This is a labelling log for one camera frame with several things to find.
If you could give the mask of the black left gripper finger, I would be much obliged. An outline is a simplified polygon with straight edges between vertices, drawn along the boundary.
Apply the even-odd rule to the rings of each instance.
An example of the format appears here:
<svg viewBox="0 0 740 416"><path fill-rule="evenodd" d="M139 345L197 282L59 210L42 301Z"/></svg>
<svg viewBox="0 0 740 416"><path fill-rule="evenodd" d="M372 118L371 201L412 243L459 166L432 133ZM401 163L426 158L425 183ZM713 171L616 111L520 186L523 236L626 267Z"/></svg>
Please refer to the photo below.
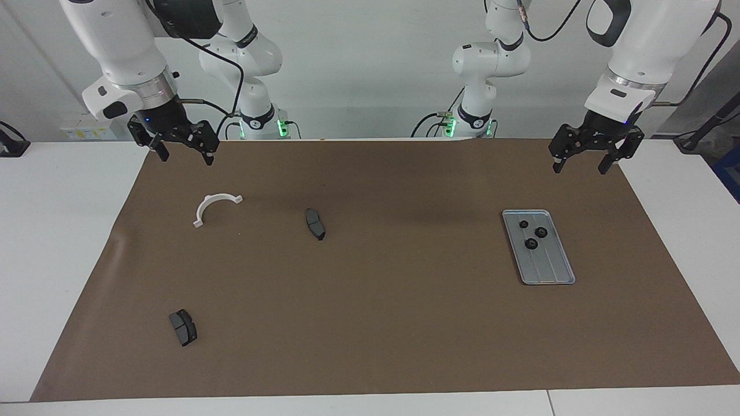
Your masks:
<svg viewBox="0 0 740 416"><path fill-rule="evenodd" d="M573 127L563 124L556 132L548 145L548 150L553 158L553 171L560 174L567 160L574 155L584 152L582 134L585 132L581 127Z"/></svg>
<svg viewBox="0 0 740 416"><path fill-rule="evenodd" d="M607 153L599 163L600 174L607 174L613 164L622 159L631 159L644 137L645 134L639 127L629 129L623 137L605 135L603 142Z"/></svg>

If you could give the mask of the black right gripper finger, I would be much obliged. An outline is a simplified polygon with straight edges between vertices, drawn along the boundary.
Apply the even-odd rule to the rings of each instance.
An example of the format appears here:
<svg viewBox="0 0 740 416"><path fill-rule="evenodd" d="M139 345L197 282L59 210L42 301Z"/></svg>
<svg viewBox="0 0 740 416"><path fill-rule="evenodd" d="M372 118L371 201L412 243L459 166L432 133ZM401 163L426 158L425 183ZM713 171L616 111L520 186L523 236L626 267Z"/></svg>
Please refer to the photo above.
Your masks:
<svg viewBox="0 0 740 416"><path fill-rule="evenodd" d="M212 166L220 141L211 124L203 120L190 124L188 129L188 147L199 152L207 166Z"/></svg>
<svg viewBox="0 0 740 416"><path fill-rule="evenodd" d="M143 126L136 115L132 116L127 122L127 128L139 147L148 148L151 152L156 153L162 162L168 161L170 153L161 140L161 134L150 135L150 132Z"/></svg>

